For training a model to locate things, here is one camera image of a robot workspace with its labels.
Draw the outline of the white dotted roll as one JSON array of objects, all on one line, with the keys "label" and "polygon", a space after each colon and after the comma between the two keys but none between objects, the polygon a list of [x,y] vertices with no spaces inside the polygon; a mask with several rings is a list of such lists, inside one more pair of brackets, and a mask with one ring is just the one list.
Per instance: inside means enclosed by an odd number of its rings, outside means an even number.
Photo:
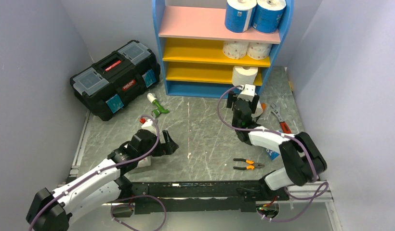
[{"label": "white dotted roll", "polygon": [[223,54],[230,59],[241,59],[246,56],[249,42],[224,41]]}]

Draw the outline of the blue cartoon roll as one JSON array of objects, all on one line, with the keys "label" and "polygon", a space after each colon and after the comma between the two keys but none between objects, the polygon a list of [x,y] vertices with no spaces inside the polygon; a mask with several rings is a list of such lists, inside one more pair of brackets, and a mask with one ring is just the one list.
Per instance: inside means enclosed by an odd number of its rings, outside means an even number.
[{"label": "blue cartoon roll", "polygon": [[264,34],[274,33],[286,6],[285,0],[258,0],[252,27]]}]

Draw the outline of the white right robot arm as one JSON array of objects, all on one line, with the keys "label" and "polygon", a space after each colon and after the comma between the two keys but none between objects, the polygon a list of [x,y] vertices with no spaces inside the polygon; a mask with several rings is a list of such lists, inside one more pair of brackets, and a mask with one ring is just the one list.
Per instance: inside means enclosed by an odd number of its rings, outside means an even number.
[{"label": "white right robot arm", "polygon": [[258,189],[263,199],[272,199],[283,187],[314,182],[320,173],[327,170],[324,157],[308,133],[280,133],[260,126],[251,116],[258,96],[252,101],[238,98],[233,91],[228,92],[227,96],[226,107],[233,111],[229,127],[235,130],[240,141],[274,151],[282,158],[284,166],[281,169],[260,179]]}]

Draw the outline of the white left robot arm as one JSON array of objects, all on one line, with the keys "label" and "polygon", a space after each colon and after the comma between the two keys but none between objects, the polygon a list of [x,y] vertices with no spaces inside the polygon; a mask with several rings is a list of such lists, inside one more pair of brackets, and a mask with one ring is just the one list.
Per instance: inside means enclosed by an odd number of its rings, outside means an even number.
[{"label": "white left robot arm", "polygon": [[158,133],[140,129],[86,174],[52,191],[38,191],[26,216],[29,230],[66,231],[71,223],[104,203],[128,201],[134,193],[125,174],[145,157],[171,155],[179,148],[167,130],[163,137],[161,142]]}]

